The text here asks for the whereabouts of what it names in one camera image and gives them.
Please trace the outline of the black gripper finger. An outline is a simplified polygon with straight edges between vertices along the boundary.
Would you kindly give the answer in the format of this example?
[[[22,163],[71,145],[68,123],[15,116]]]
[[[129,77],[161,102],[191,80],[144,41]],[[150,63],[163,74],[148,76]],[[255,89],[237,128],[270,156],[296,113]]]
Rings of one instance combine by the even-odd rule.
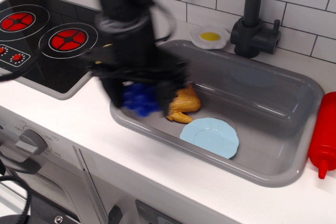
[[[123,83],[119,79],[100,78],[103,88],[116,108],[123,105]]]
[[[160,109],[163,111],[163,116],[168,116],[170,104],[177,97],[177,90],[181,85],[173,81],[159,81],[155,84],[156,100]]]

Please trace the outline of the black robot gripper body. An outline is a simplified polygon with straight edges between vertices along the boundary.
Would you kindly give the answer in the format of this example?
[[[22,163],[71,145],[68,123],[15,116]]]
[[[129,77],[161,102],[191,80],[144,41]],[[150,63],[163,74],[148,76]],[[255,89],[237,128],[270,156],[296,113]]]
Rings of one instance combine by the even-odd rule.
[[[168,85],[181,89],[186,83],[185,60],[159,49],[152,19],[142,15],[131,22],[96,17],[107,45],[86,50],[81,61],[95,76]]]

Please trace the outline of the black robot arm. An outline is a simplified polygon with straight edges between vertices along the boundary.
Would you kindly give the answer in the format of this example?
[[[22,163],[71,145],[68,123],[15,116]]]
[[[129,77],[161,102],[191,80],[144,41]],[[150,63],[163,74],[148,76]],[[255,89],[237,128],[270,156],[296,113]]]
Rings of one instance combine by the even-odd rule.
[[[85,51],[81,61],[98,77],[116,108],[140,116],[170,112],[186,85],[185,60],[156,46],[150,7],[153,0],[99,0],[96,26],[106,46]]]

